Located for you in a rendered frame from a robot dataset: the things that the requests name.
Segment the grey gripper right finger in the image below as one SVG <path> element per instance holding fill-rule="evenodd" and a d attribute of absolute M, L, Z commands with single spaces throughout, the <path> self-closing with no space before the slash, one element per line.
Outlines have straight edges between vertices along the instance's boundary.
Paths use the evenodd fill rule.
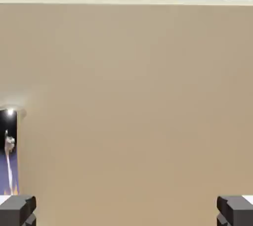
<path fill-rule="evenodd" d="M 253 226 L 253 195 L 218 196 L 216 226 Z"/>

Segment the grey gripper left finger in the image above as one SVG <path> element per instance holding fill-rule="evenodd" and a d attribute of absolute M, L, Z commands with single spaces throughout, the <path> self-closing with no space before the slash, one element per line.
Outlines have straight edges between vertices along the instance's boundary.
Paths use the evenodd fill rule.
<path fill-rule="evenodd" d="M 37 226 L 35 196 L 0 195 L 0 226 Z"/>

